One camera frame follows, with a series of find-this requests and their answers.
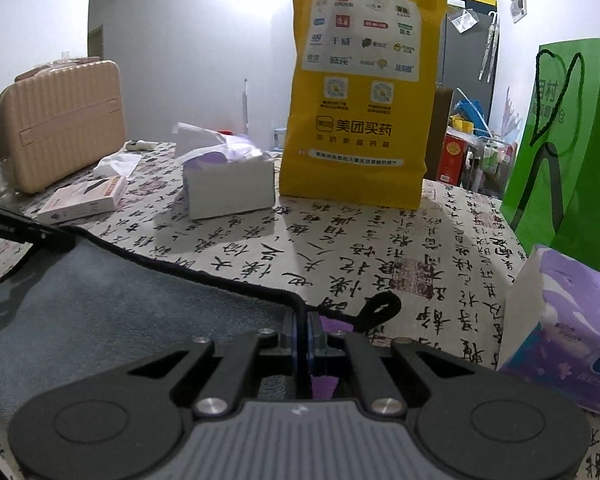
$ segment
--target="round pad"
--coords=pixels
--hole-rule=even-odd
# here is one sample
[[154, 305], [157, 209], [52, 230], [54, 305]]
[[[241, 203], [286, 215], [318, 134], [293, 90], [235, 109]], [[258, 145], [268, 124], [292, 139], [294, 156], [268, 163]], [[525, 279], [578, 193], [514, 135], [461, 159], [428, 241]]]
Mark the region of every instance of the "round pad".
[[113, 402], [86, 400], [62, 410], [56, 416], [58, 434], [76, 444], [97, 444], [125, 431], [129, 414]]
[[434, 390], [416, 422], [422, 443], [441, 463], [476, 480], [575, 474], [589, 447], [582, 410], [531, 384], [476, 379]]
[[163, 389], [85, 381], [20, 408], [9, 443], [16, 459], [40, 478], [121, 480], [157, 465], [182, 431]]
[[499, 442], [526, 442], [544, 430], [544, 416], [518, 400], [490, 400], [474, 409], [471, 422], [484, 438]]

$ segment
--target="table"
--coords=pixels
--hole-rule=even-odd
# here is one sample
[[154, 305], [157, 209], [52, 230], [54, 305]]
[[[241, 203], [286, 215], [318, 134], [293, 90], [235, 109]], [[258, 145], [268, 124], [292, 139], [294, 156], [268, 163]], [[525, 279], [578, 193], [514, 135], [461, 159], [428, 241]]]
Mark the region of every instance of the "table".
[[[402, 310], [368, 334], [375, 344], [407, 336], [496, 366], [505, 293], [526, 259], [498, 200], [425, 180], [418, 211], [282, 196], [272, 210], [192, 221], [173, 150], [144, 154], [117, 211], [72, 223], [131, 252], [291, 290], [345, 314], [392, 290]], [[87, 169], [56, 184], [24, 214], [35, 216], [58, 187], [92, 178]], [[0, 277], [27, 248], [0, 240]], [[587, 416], [592, 446], [578, 478], [600, 479], [600, 415]], [[1, 430], [0, 464], [15, 469]]]

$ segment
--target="cardboard box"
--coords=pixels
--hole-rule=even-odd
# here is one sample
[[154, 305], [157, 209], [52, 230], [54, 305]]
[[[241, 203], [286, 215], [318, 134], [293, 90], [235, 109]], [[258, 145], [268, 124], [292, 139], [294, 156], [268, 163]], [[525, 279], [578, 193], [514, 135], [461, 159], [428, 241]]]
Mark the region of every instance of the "cardboard box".
[[115, 176], [62, 187], [38, 212], [38, 220], [57, 224], [114, 211], [126, 189], [126, 178]]
[[536, 246], [507, 293], [498, 370], [600, 413], [600, 272]]

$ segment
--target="doorway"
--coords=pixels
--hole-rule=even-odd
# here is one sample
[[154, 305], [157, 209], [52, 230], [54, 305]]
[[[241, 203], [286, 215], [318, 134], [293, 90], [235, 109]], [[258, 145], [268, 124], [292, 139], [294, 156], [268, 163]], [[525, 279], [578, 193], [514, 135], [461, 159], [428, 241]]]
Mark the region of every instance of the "doorway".
[[104, 59], [102, 25], [98, 28], [94, 28], [87, 36], [87, 56], [98, 56], [100, 59]]

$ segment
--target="blue item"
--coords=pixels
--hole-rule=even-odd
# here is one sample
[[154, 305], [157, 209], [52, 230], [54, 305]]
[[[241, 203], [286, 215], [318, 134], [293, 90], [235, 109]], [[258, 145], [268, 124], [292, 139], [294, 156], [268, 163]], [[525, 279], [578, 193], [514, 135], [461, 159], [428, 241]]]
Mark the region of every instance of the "blue item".
[[483, 131], [484, 123], [486, 121], [484, 120], [482, 105], [477, 99], [471, 99], [471, 103], [467, 99], [459, 100], [454, 107], [453, 113], [462, 114], [467, 121], [472, 122], [474, 126], [476, 126], [474, 129], [474, 135], [476, 137], [490, 137], [487, 132]]

